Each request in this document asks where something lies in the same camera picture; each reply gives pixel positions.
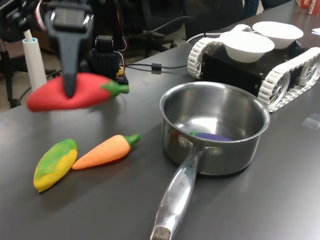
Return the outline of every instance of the orange carrot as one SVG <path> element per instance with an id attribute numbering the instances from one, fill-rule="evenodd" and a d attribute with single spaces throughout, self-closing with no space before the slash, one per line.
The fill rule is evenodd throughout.
<path id="1" fill-rule="evenodd" d="M 81 157 L 73 164 L 72 169 L 84 169 L 122 158 L 139 140 L 139 134 L 133 136 L 115 135 Z"/>

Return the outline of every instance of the white roll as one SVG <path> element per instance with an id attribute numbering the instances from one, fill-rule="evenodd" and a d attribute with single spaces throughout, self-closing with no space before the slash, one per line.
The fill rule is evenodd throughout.
<path id="1" fill-rule="evenodd" d="M 22 43 L 31 89 L 35 91 L 47 82 L 39 42 L 33 37 L 33 41 L 23 39 Z"/>

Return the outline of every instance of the black table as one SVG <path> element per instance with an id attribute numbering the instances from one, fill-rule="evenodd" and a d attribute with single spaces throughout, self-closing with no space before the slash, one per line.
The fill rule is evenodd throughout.
<path id="1" fill-rule="evenodd" d="M 244 23 L 292 22 L 305 9 L 287 3 Z M 305 16 L 319 27 L 319 17 Z M 311 47 L 320 37 L 305 31 Z M 143 63 L 179 66 L 191 44 Z M 159 101 L 194 79 L 184 68 L 162 73 L 128 68 L 130 94 L 74 111 L 31 113 L 24 106 L 0 114 L 1 240 L 147 240 L 158 205 L 177 169 L 162 152 Z M 254 161 L 228 178 L 198 176 L 176 240 L 316 240 L 320 236 L 320 133 L 301 123 L 320 113 L 320 85 L 271 115 Z M 33 187 L 36 165 L 55 143 L 72 138 L 82 156 L 113 135 L 141 134 L 123 161 L 71 170 L 52 189 Z"/>

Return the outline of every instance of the red box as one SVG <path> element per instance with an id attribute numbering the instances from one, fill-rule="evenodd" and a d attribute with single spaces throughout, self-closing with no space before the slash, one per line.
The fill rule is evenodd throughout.
<path id="1" fill-rule="evenodd" d="M 320 7 L 320 0 L 310 0 L 308 14 L 316 16 Z"/>
<path id="2" fill-rule="evenodd" d="M 309 1 L 310 0 L 295 0 L 300 8 L 309 8 Z"/>

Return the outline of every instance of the red bell pepper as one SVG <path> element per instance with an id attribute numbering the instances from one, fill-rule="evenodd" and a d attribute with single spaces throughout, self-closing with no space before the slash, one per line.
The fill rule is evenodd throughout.
<path id="1" fill-rule="evenodd" d="M 76 76 L 73 97 L 66 96 L 63 77 L 58 76 L 31 93 L 26 105 L 32 112 L 80 109 L 103 103 L 119 93 L 128 92 L 128 85 L 120 85 L 101 75 L 81 72 Z"/>

